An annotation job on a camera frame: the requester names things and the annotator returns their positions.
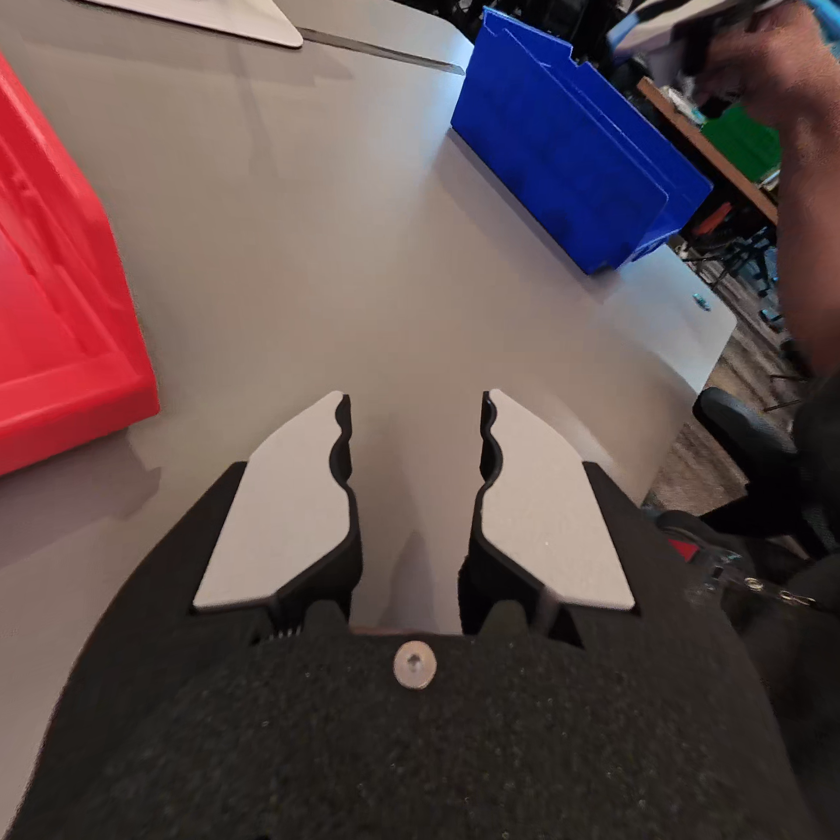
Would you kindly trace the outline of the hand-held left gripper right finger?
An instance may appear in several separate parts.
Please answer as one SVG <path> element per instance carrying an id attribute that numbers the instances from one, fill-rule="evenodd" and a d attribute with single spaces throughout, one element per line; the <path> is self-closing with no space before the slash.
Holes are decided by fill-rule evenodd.
<path id="1" fill-rule="evenodd" d="M 479 433 L 482 485 L 463 567 L 479 605 L 630 613 L 634 595 L 573 445 L 499 389 L 482 396 Z"/>

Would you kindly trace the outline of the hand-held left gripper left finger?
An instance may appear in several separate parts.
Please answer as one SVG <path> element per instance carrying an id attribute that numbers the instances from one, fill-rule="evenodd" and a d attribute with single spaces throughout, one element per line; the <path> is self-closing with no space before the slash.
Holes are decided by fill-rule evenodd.
<path id="1" fill-rule="evenodd" d="M 350 396 L 333 391 L 255 449 L 193 597 L 197 612 L 303 614 L 320 600 L 350 612 L 363 571 L 352 432 Z"/>

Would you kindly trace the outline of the blue plastic bin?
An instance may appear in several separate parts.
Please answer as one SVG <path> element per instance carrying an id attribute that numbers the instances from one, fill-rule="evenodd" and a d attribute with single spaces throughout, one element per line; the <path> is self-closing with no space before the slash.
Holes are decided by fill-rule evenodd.
<path id="1" fill-rule="evenodd" d="M 571 44 L 490 7 L 450 124 L 586 275 L 666 244 L 712 191 Z"/>

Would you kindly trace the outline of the red plastic bin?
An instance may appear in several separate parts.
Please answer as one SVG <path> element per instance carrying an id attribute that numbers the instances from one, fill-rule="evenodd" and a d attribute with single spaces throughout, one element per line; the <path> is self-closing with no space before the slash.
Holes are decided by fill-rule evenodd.
<path id="1" fill-rule="evenodd" d="M 1 58 L 1 474 L 156 415 L 108 216 Z"/>

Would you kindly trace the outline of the person's right hand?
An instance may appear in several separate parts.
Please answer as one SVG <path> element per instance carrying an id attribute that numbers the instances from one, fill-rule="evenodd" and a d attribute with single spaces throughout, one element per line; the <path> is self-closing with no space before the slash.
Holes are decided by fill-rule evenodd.
<path id="1" fill-rule="evenodd" d="M 807 5 L 784 2 L 751 28 L 731 28 L 710 42 L 696 101 L 727 96 L 778 131 L 799 122 L 838 127 L 838 62 Z"/>

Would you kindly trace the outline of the wooden table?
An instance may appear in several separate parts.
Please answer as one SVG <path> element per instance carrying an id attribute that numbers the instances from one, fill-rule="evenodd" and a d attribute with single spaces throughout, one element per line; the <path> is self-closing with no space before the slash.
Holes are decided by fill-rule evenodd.
<path id="1" fill-rule="evenodd" d="M 775 226 L 778 223 L 778 207 L 755 183 L 751 182 L 682 114 L 670 98 L 647 77 L 637 83 L 637 91 L 661 115 L 662 118 L 687 142 L 725 181 Z"/>

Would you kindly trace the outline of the green box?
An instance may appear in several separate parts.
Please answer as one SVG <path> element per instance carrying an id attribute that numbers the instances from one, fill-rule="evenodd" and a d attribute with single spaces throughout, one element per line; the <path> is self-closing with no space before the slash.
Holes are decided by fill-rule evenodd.
<path id="1" fill-rule="evenodd" d="M 705 121 L 700 132 L 752 183 L 762 182 L 781 167 L 778 132 L 756 122 L 740 104 Z"/>

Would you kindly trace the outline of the person's black chair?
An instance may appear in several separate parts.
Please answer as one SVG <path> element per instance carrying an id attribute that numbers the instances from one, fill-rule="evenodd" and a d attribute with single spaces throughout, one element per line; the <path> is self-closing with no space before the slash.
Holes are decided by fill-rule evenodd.
<path id="1" fill-rule="evenodd" d="M 743 537 L 789 537 L 816 558 L 838 551 L 838 529 L 789 435 L 714 386 L 698 396 L 692 412 L 746 479 L 740 498 L 700 517 L 706 525 Z"/>

